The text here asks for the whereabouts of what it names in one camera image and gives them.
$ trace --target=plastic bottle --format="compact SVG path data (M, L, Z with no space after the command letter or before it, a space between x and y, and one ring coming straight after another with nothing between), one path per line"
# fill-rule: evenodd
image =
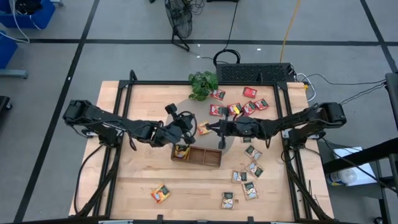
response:
M332 186L350 184L355 182L357 178L355 171L352 169L333 172L331 174L327 174L325 177L326 181Z

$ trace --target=yellow cable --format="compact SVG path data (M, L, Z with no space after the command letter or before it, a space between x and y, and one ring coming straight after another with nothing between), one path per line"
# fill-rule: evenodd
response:
M282 63L282 58L284 57L284 49L285 49L287 36L289 35L290 28L292 28L292 25L293 25L293 22L294 22L294 18L296 17L296 13L297 13L297 10L299 9L300 3L301 3L301 0L297 0L297 4L296 4L296 7L294 8L292 19L290 20L289 27L287 28L287 31L286 31L284 43L282 44L282 51L280 52L279 63Z

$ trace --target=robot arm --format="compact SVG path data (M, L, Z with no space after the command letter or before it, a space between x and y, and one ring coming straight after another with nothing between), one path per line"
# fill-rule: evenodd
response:
M185 143L195 142L193 136L188 135L193 128L191 121L195 116L184 111L176 114L177 107L174 104L165 107L171 114L173 121L164 126L162 121L130 120L121 116L101 110L87 100L71 100L63 115L65 123L69 126L84 126L96 133L100 144L108 147L116 147L120 144L121 132L126 132L130 137L130 145L136 150L132 139L148 143L152 147L162 147L168 143L178 143L181 138Z
M235 121L227 119L206 127L221 137L220 149L225 146L224 137L238 136L257 138L269 141L279 131L291 129L289 139L291 144L304 144L307 138L319 133L325 128L339 128L346 123L343 108L338 103L322 103L304 109L301 112L277 120L250 118L240 116Z

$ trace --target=electric fan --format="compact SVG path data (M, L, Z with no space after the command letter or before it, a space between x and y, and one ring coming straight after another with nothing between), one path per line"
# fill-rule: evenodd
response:
M182 49L189 51L189 46L184 39L192 33L192 12L191 4L188 0L165 0L167 17L173 28L172 43ZM174 42L174 36L177 36L184 46Z

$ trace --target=gray floor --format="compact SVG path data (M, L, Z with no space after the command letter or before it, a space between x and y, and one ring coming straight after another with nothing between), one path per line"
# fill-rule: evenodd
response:
M79 39L94 0L63 0L47 29L28 30L33 39ZM367 0L385 41L398 41L395 0ZM240 0L231 39L282 40L295 1ZM189 39L228 38L234 4L207 3L202 15L194 16ZM5 29L15 37L17 30ZM88 39L169 39L171 28L164 1L100 0ZM359 0L302 0L289 40L377 41ZM21 202L45 133L67 77L77 44L19 44L9 68L23 68L27 80L2 78L0 95L12 98L14 108L0 130L0 223L12 222ZM224 45L195 44L192 51L212 57ZM230 45L242 63L278 62L280 45ZM389 47L398 60L398 47ZM220 60L234 62L230 55ZM284 62L307 75L320 73L331 82L371 82L391 72L380 46L288 45ZM211 60L197 58L170 44L85 44L71 80L65 105L71 99L95 102L103 80L126 79L133 69L140 80L186 80L189 73L215 71ZM371 86L332 86L312 77L314 101L341 102ZM369 147L397 136L391 106L384 89L344 106L348 123L329 130L327 139L340 144ZM62 218L68 215L85 140L59 119L49 151L24 220ZM347 194L330 187L335 217L357 223L372 223L380 215L375 199ZM393 209L396 197L391 196Z

